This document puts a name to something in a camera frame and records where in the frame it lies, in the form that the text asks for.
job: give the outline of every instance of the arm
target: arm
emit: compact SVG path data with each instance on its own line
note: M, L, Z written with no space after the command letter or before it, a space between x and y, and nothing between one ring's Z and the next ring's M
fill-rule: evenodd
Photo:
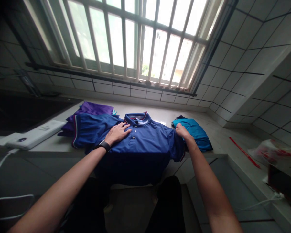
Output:
M177 124L176 133L185 139L191 155L195 178L213 233L243 232L216 175L184 126Z
M105 142L111 146L125 138L131 129L124 132L129 127L129 124L126 126L124 124L126 123L114 126L106 135ZM106 149L99 147L86 155L53 184L8 232L54 232L68 207L105 153Z

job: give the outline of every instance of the polo shirt collar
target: polo shirt collar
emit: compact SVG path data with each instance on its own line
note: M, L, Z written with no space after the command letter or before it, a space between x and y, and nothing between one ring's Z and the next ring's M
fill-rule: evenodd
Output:
M130 125L144 125L152 121L148 112L143 113L127 113L124 117L124 121Z

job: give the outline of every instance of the plastic bag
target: plastic bag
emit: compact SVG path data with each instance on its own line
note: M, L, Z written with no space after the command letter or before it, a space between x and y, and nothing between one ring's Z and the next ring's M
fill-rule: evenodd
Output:
M281 169L288 168L291 164L291 150L275 140L266 140L255 149L249 149L249 154L262 164L269 164L280 167Z

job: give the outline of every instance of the shirt sleeve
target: shirt sleeve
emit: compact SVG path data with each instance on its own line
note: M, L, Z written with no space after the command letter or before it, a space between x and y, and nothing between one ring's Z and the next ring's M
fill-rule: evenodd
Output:
M83 148L90 144L96 144L104 132L110 130L119 122L123 122L123 120L118 115L82 113L73 116L74 137L72 146Z
M170 157L174 160L174 162L181 162L185 155L183 138L177 135L175 129L171 128L167 130L167 135Z

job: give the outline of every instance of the charging cable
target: charging cable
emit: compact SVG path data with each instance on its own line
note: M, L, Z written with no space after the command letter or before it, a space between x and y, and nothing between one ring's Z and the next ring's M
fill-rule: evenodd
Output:
M244 209L240 209L240 208L236 208L236 209L241 210L241 211L245 211L245 210L252 209L253 207L256 207L256 206L258 206L258 205L261 205L261 204L263 204L263 203L271 202L271 201L276 201L276 200L282 200L282 199L284 199L284 198L285 198L285 197L284 197L284 195L283 195L282 193L276 193L276 192L275 192L274 196L273 196L271 199L267 199L267 200L261 201L261 202L259 202L259 203L257 203L257 204L254 204L254 205L249 206L249 207L244 208Z
M14 148L12 150L10 150L6 156L3 157L3 159L0 161L0 167L2 166L2 164L4 163L4 161L11 155L11 154L15 154L19 151L18 148ZM34 201L34 198L35 196L33 194L29 194L29 195L23 195L23 196L14 196L14 197L0 197L0 201L1 200L9 200L9 199L18 199L18 198L24 198L24 197L31 197L31 200L30 200L30 204L29 204L29 208L31 207L31 205L33 204L33 201ZM3 217L3 218L0 218L0 220L9 220L9 219L14 219L14 218L18 218L18 217L21 217L23 216L28 210L29 208L22 214L20 215L16 215L16 216L12 216L12 217Z

